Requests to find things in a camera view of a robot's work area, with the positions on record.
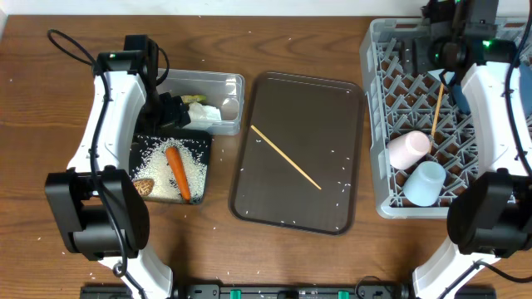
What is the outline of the yellow green snack wrapper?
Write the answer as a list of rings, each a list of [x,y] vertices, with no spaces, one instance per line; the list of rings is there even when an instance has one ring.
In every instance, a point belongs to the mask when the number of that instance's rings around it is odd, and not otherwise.
[[[191,104],[195,102],[201,102],[206,100],[206,96],[202,95],[187,95],[187,96],[181,96],[180,99],[183,101],[184,104]]]

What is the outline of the white napkin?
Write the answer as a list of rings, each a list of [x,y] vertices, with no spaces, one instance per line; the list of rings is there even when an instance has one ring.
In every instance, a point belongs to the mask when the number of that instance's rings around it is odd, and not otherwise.
[[[199,102],[189,104],[190,123],[185,127],[190,130],[207,130],[215,122],[221,121],[220,110],[211,105],[202,105]]]

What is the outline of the orange carrot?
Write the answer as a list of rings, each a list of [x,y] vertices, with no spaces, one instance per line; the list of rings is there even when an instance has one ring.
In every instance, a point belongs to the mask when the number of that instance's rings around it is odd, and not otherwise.
[[[186,203],[190,203],[191,193],[180,152],[175,147],[169,147],[165,150],[165,156],[180,189],[182,199]]]

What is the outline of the large dark blue plate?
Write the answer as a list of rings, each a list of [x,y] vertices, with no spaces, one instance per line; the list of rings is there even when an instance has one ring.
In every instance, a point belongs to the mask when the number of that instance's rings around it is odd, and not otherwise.
[[[461,114],[469,115],[470,114],[470,107],[467,102],[466,97],[464,96],[462,92],[462,88],[460,85],[454,84],[451,87],[451,95],[452,99],[455,102],[456,106],[458,107]]]

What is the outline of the brown food scrap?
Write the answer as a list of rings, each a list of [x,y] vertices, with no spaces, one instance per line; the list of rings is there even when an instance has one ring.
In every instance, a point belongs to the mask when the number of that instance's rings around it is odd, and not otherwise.
[[[153,179],[138,179],[133,184],[141,197],[147,197],[153,191],[155,181]]]

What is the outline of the pink cup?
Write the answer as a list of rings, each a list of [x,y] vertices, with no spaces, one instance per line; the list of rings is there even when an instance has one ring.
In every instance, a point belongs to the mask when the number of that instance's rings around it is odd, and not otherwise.
[[[390,165],[399,170],[412,167],[431,149],[429,137],[414,130],[391,140],[388,145]]]

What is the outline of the light blue cup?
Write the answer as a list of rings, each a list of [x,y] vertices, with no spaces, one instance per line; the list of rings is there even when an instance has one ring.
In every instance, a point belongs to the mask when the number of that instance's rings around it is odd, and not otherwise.
[[[420,163],[403,186],[408,201],[420,207],[429,207],[439,198],[446,179],[444,168],[433,161]]]

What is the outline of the small light blue bowl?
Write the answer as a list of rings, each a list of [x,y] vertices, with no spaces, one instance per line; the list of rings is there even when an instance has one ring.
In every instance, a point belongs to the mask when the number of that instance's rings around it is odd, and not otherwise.
[[[437,80],[442,81],[446,86],[452,85],[456,81],[456,74],[453,71],[437,69],[428,71],[428,73]]]

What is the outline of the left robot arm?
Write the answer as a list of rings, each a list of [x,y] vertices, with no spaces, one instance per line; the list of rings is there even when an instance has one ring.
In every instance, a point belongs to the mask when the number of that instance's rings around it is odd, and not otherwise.
[[[157,62],[152,50],[93,60],[95,97],[82,141],[66,171],[45,183],[66,249],[110,268],[134,298],[175,295],[173,272],[149,243],[149,211],[129,175],[138,116],[157,97]]]

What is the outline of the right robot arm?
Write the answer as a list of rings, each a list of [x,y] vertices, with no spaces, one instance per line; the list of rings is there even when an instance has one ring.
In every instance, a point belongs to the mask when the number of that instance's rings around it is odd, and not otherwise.
[[[454,26],[429,57],[453,71],[470,108],[478,177],[452,201],[447,237],[412,273],[412,298],[452,298],[483,269],[531,248],[531,137],[520,92],[522,44],[492,22]]]

